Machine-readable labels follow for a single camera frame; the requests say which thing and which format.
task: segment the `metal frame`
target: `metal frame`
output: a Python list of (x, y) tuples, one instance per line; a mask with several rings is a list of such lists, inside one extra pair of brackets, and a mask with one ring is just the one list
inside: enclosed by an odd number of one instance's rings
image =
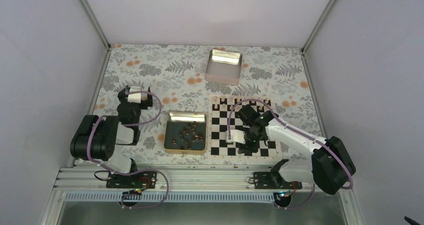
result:
[(302, 51), (304, 53), (309, 49), (309, 46), (311, 45), (312, 41), (314, 40), (315, 36), (317, 35), (317, 32), (320, 30), (321, 25), (326, 20), (327, 15), (329, 14), (331, 9), (333, 8), (336, 1), (337, 0), (328, 1), (327, 6), (325, 6), (324, 11), (322, 11), (321, 16), (319, 17), (318, 21), (316, 22), (315, 26), (313, 27), (312, 32), (310, 33), (308, 39), (306, 40), (305, 45), (302, 48)]
[(47, 207), (41, 218), (41, 225), (56, 225), (62, 212), (62, 206), (66, 198), (65, 191), (51, 191)]
[(88, 19), (90, 20), (90, 22), (94, 26), (94, 29), (95, 29), (98, 37), (100, 38), (101, 42), (103, 43), (104, 47), (108, 50), (110, 48), (111, 44), (108, 42), (108, 39), (106, 38), (105, 34), (103, 33), (103, 30), (100, 27), (100, 24), (97, 21), (96, 16), (94, 15), (93, 10), (91, 9), (88, 1), (87, 0), (79, 0), (79, 2), (81, 3), (82, 7), (84, 8), (84, 12), (88, 16)]
[[(149, 166), (139, 165), (138, 169), (148, 169)], [(249, 184), (248, 180), (253, 176), (253, 172), (269, 172), (269, 166), (187, 166), (187, 165), (155, 165), (155, 169), (160, 170), (169, 181), (172, 192), (261, 192), (255, 190), (254, 184)], [(61, 168), (54, 183), (54, 191), (128, 191), (126, 188), (106, 188), (106, 182), (97, 180), (93, 173), (101, 170), (93, 164), (76, 164), (74, 168)], [(107, 173), (100, 173), (100, 178), (107, 178)], [(311, 184), (303, 183), (303, 188), (299, 192), (310, 191)], [(166, 183), (158, 174), (155, 192), (165, 192)], [(288, 189), (270, 189), (266, 192), (286, 192)]]
[(363, 225), (361, 212), (353, 190), (339, 192), (347, 224)]

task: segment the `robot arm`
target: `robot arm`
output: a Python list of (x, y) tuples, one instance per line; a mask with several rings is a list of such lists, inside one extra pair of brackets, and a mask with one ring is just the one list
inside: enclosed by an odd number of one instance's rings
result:
[[(90, 154), (94, 160), (102, 161), (114, 171), (132, 173), (137, 170), (134, 160), (115, 150), (115, 146), (134, 146), (140, 138), (141, 110), (153, 106), (153, 97), (148, 94), (142, 99), (139, 86), (126, 86), (118, 93), (120, 104), (117, 107), (118, 116), (109, 115), (100, 121), (91, 141)], [(74, 158), (89, 160), (87, 145), (93, 125), (99, 119), (97, 115), (84, 116), (71, 144), (70, 153)]]
[(239, 151), (255, 152), (259, 147), (259, 140), (274, 139), (306, 157), (300, 160), (283, 159), (278, 162), (271, 169), (272, 180), (277, 185), (283, 181), (315, 183), (324, 192), (333, 195), (348, 181), (348, 175), (342, 166), (318, 143), (325, 144), (341, 160), (351, 175), (356, 172), (343, 142), (335, 136), (326, 139), (291, 125), (284, 126), (270, 111), (259, 114), (249, 105), (243, 106), (238, 116), (250, 128), (246, 132), (231, 130), (231, 139), (227, 139), (227, 142), (239, 143)]

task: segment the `black square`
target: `black square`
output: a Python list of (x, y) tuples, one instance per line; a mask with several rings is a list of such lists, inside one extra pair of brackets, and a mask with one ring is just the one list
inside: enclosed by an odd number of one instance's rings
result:
[(235, 156), (236, 155), (236, 148), (235, 147), (229, 147), (227, 150), (228, 156)]
[(268, 141), (266, 142), (269, 149), (275, 149), (276, 148), (276, 142), (275, 141)]
[(211, 147), (210, 148), (210, 155), (219, 155), (220, 154), (220, 148), (219, 147)]
[(261, 157), (269, 157), (268, 149), (266, 149), (266, 148), (261, 148), (261, 149), (260, 149), (260, 156), (261, 156)]
[(220, 111), (219, 112), (219, 117), (220, 118), (228, 118), (227, 111)]
[(219, 125), (219, 131), (220, 131), (220, 132), (225, 132), (225, 131), (227, 131), (227, 125)]
[(220, 124), (220, 118), (219, 117), (212, 117), (212, 124)]
[(213, 131), (211, 138), (212, 139), (220, 139), (220, 132), (219, 131)]
[(219, 110), (220, 110), (220, 105), (219, 104), (217, 104), (217, 103), (212, 104), (212, 111), (219, 111)]
[(219, 147), (220, 148), (228, 148), (228, 144), (225, 140), (219, 140)]

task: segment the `black cable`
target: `black cable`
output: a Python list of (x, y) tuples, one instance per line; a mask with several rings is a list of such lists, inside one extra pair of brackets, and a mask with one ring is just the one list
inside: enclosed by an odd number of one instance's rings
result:
[(103, 181), (103, 182), (106, 182), (106, 181), (107, 181), (107, 179), (103, 179), (103, 178), (98, 177), (98, 176), (96, 175), (97, 173), (109, 173), (109, 171), (108, 171), (108, 170), (100, 170), (100, 171), (95, 171), (95, 172), (94, 172), (94, 177), (95, 177), (97, 180), (100, 180), (100, 181)]

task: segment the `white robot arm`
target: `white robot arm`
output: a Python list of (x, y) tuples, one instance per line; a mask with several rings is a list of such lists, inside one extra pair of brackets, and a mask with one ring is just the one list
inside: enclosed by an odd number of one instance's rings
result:
[[(314, 136), (300, 128), (288, 125), (280, 118), (278, 121), (270, 111), (259, 114), (249, 105), (243, 106), (238, 116), (245, 125), (249, 126), (249, 129), (246, 131), (232, 129), (231, 136), (227, 134), (226, 137), (227, 143), (238, 143), (239, 153), (257, 152), (259, 140), (273, 139), (288, 145), (306, 157), (300, 160), (283, 159), (278, 162), (271, 169), (271, 177), (276, 185), (282, 180), (315, 183), (324, 192), (335, 194), (349, 180), (349, 177), (333, 155), (337, 156), (350, 175), (356, 172), (355, 165), (343, 142), (337, 137), (327, 139)], [(322, 145), (327, 146), (333, 155)]]

